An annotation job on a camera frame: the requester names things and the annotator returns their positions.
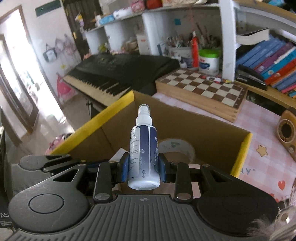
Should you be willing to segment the yellow tape roll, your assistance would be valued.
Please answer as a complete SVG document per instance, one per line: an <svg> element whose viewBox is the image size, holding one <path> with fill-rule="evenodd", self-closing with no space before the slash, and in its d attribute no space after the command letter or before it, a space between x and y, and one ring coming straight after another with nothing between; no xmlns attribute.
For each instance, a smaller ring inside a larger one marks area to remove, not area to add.
<svg viewBox="0 0 296 241"><path fill-rule="evenodd" d="M165 138L160 140L158 147L159 153L180 153L187 156L188 164L192 164L196 160L195 148L182 138Z"/></svg>

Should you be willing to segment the white spray bottle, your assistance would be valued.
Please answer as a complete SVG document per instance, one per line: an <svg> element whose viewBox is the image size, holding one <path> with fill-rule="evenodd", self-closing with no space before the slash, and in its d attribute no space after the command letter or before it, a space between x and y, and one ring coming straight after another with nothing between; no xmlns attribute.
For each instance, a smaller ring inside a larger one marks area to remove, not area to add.
<svg viewBox="0 0 296 241"><path fill-rule="evenodd" d="M128 186L138 191L154 190L160 185L157 130L149 106L138 107L135 126L130 133Z"/></svg>

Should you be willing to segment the yellow cardboard box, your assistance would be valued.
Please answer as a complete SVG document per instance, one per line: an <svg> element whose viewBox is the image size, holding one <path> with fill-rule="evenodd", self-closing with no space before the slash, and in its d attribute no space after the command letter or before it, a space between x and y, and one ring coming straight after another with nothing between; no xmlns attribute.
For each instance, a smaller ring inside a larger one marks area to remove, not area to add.
<svg viewBox="0 0 296 241"><path fill-rule="evenodd" d="M149 106L159 151L170 161L208 164L234 177L240 175L252 140L250 132L135 91L80 127L53 154L94 162L111 159L120 149L128 151L141 104Z"/></svg>

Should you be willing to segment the pink cartoon desk mat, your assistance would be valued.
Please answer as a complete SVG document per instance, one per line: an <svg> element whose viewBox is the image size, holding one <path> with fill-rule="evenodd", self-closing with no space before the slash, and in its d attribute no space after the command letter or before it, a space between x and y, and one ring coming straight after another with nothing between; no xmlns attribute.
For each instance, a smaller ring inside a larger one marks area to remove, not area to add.
<svg viewBox="0 0 296 241"><path fill-rule="evenodd" d="M279 120L277 114L246 100L234 122L234 126L252 133L239 178L277 202L290 196L295 180L295 161L275 135Z"/></svg>

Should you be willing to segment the wooden chess board box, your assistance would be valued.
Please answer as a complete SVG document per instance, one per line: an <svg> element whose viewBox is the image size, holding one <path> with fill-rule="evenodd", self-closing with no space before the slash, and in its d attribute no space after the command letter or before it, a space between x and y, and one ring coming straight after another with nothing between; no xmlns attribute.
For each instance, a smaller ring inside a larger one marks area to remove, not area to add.
<svg viewBox="0 0 296 241"><path fill-rule="evenodd" d="M234 123L247 88L216 76L177 69L156 80L157 92L188 103Z"/></svg>

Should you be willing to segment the black Yamaha keyboard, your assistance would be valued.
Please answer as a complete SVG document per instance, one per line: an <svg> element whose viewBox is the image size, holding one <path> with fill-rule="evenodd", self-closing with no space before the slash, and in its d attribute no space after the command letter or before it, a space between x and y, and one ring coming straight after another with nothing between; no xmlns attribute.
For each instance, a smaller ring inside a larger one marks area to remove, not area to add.
<svg viewBox="0 0 296 241"><path fill-rule="evenodd" d="M132 90L154 95L155 81L178 68L179 62L169 57L97 54L74 67L63 80L108 107Z"/></svg>

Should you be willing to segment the white green lid jar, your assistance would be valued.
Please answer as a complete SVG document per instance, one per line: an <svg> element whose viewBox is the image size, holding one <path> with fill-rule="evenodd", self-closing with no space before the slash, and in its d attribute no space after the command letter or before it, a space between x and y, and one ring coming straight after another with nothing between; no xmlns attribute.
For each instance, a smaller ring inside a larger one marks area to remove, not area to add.
<svg viewBox="0 0 296 241"><path fill-rule="evenodd" d="M219 74L220 52L215 49L201 49L199 51L199 72L211 76Z"/></svg>

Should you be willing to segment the brown retro radio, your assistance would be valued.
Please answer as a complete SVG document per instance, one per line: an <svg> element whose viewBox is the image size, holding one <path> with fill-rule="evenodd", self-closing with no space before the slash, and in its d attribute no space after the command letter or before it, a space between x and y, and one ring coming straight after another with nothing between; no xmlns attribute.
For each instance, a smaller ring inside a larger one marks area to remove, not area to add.
<svg viewBox="0 0 296 241"><path fill-rule="evenodd" d="M280 117L276 127L276 136L290 156L296 160L295 144L296 144L296 116L295 108L287 108Z"/></svg>

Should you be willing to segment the black stapler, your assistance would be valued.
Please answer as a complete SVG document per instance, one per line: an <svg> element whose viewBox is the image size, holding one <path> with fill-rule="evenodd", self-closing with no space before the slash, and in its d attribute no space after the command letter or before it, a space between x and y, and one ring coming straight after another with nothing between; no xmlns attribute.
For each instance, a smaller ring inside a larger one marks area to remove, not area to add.
<svg viewBox="0 0 296 241"><path fill-rule="evenodd" d="M264 78L260 74L243 65L238 65L238 67L236 67L235 79L241 83L248 84L265 91L268 89Z"/></svg>

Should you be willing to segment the red bottle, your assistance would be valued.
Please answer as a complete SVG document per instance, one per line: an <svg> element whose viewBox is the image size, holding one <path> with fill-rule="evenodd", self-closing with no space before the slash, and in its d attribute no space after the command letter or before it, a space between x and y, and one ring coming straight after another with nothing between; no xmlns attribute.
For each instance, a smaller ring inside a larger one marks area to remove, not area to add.
<svg viewBox="0 0 296 241"><path fill-rule="evenodd" d="M196 32L192 32L192 39L191 39L191 46L192 46L192 58L193 58L193 67L199 67L199 50L198 50L198 38L196 36Z"/></svg>

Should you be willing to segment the white bookshelf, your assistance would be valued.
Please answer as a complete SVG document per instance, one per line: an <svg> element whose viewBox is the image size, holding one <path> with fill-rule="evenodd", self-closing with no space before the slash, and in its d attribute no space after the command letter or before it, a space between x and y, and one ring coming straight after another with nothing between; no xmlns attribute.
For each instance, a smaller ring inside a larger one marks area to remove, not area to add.
<svg viewBox="0 0 296 241"><path fill-rule="evenodd" d="M158 44L167 37L188 36L202 30L204 35L222 40L222 77L235 79L238 34L269 28L287 38L295 35L295 13L258 1L217 1L214 4L165 6L146 10L96 27L86 32L92 54L108 42L112 51L120 51L125 42L137 33L145 35L149 54L158 55Z"/></svg>

